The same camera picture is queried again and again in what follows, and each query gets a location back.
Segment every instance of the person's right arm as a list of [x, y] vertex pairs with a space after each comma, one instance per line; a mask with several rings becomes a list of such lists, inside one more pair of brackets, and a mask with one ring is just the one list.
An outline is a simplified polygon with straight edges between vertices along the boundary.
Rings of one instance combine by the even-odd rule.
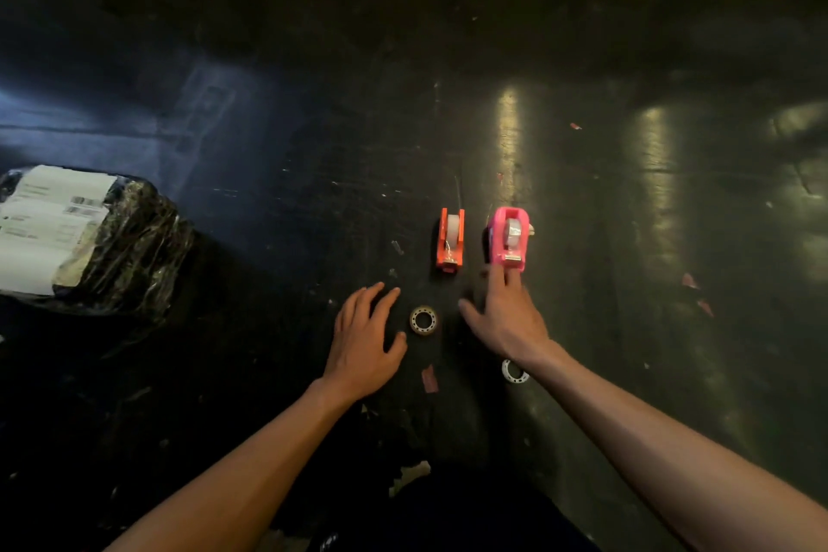
[[474, 334], [541, 382], [693, 549], [828, 550], [828, 511], [580, 365], [549, 338], [516, 270], [492, 267], [485, 314], [466, 300], [460, 308]]

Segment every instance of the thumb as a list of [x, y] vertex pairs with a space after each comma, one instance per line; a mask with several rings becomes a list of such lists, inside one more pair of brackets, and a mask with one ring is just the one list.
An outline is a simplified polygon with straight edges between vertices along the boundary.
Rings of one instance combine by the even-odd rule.
[[483, 316], [477, 311], [477, 308], [469, 301], [469, 299], [461, 299], [457, 303], [457, 307], [460, 308], [461, 314], [463, 315], [463, 319], [466, 321], [466, 324], [471, 328], [471, 331], [474, 332], [474, 336], [477, 338], [483, 338]]
[[406, 355], [406, 351], [408, 351], [406, 334], [405, 332], [397, 332], [397, 336], [394, 337], [394, 342], [391, 344], [391, 349], [388, 350], [388, 356], [399, 367], [400, 362], [402, 362], [402, 357]]

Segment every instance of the black plastic wrap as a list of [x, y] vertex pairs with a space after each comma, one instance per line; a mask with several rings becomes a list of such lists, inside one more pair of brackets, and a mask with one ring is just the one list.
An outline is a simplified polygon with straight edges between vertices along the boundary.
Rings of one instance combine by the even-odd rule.
[[[12, 196], [29, 170], [10, 170], [0, 177], [0, 203]], [[103, 204], [109, 214], [100, 224], [77, 286], [53, 285], [52, 297], [2, 289], [0, 293], [57, 312], [127, 314], [160, 321], [193, 244], [192, 224], [143, 179], [116, 177]]]

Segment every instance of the pink tape dispenser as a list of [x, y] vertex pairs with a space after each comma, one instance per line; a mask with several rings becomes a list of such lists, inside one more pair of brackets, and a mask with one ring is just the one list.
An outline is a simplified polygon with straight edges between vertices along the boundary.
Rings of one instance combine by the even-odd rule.
[[529, 215], [520, 207], [499, 207], [489, 222], [489, 253], [492, 264], [518, 269], [526, 267], [529, 246]]

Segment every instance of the person's left arm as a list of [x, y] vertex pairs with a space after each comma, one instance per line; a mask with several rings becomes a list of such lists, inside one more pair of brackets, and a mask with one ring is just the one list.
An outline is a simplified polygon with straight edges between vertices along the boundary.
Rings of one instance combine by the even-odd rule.
[[325, 374], [295, 404], [141, 517], [107, 549], [252, 549], [334, 423], [400, 366], [407, 349], [403, 332], [388, 352], [383, 350], [388, 312], [400, 290], [380, 299], [370, 314], [382, 288], [380, 282], [348, 297], [336, 317]]

